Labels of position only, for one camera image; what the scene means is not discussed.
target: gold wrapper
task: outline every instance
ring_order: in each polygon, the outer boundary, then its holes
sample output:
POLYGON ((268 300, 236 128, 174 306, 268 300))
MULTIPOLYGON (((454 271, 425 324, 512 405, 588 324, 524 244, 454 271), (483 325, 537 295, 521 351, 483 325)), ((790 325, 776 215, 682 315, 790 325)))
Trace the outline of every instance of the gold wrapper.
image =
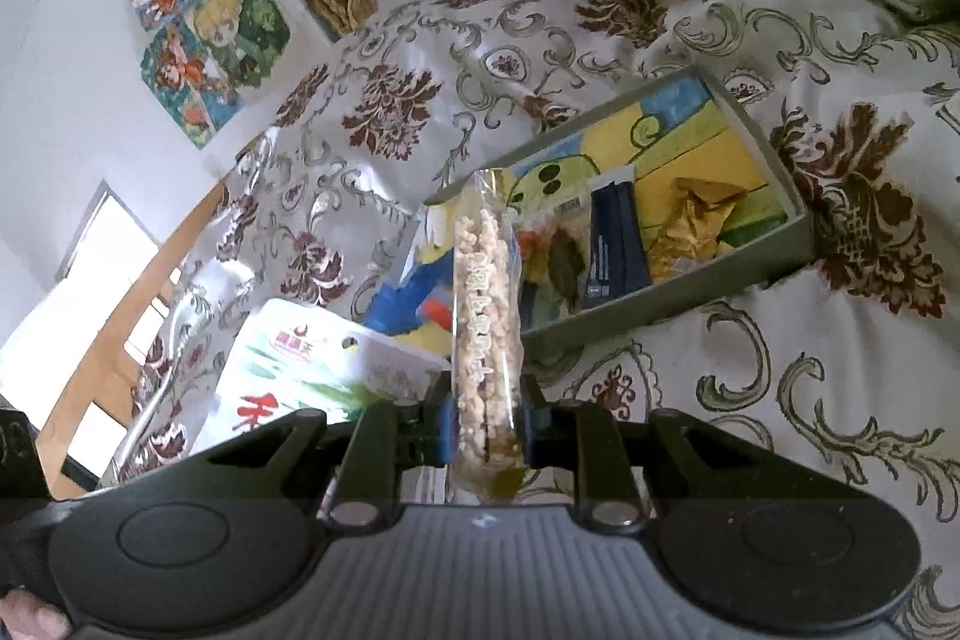
POLYGON ((737 202, 747 191, 728 183, 678 177, 674 180, 678 204, 647 251, 654 282, 685 271, 693 263, 717 254, 717 237, 737 202))

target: box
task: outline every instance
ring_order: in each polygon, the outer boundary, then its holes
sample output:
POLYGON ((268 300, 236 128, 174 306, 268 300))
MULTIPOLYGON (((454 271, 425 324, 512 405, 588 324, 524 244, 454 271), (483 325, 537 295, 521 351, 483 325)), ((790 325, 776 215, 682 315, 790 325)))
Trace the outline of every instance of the box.
MULTIPOLYGON (((776 194, 776 200, 784 211, 784 222, 760 237, 748 239, 726 255, 701 263, 690 271, 592 309, 525 330, 522 339, 528 354, 553 353, 560 348, 587 344, 675 316, 708 301, 733 295, 747 286, 776 280, 815 258, 812 218, 789 173, 741 106, 709 74, 697 67, 683 68, 670 76, 640 82, 615 100, 530 140, 508 155, 490 162, 488 167, 508 169, 517 165, 599 121, 627 111, 643 98, 663 92, 671 83, 690 77, 703 83, 721 110, 728 128, 736 133, 751 153, 755 165, 765 175, 773 194, 776 194)), ((441 204, 453 199, 466 180, 464 178, 438 191, 427 204, 441 204)))

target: patterned bedsheet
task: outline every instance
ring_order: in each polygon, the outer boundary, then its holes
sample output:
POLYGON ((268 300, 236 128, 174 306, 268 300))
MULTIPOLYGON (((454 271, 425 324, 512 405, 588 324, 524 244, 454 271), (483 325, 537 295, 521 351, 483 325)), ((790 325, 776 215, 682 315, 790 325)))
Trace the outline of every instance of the patterned bedsheet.
MULTIPOLYGON (((425 196, 696 62, 779 149, 821 261, 529 369, 553 398, 621 420, 680 408, 891 501, 923 543, 902 626, 960 638, 952 15, 956 0, 439 0, 371 19, 229 176, 148 359, 142 434, 106 480, 189 450, 251 309, 284 296, 358 319, 425 196)), ((531 473, 517 499, 566 491, 531 473)))

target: transparent plastic wrapper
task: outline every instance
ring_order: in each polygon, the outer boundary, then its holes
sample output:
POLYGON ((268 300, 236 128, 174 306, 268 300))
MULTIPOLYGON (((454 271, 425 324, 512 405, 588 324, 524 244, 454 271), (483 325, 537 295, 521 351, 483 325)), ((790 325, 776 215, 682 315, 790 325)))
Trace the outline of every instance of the transparent plastic wrapper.
POLYGON ((498 170, 474 172, 454 218, 453 391, 456 455, 451 477, 481 499, 520 486, 520 250, 498 170))

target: screw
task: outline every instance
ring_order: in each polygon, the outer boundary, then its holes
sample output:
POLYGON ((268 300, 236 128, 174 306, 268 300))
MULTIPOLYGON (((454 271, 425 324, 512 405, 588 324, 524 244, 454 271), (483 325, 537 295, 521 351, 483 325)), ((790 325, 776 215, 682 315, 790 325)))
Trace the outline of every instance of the screw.
POLYGON ((605 527, 629 527, 640 511, 625 501, 602 501, 593 509, 593 520, 605 527))
POLYGON ((342 527, 368 527, 379 515, 380 511, 366 501, 343 501, 330 510, 331 520, 342 527))

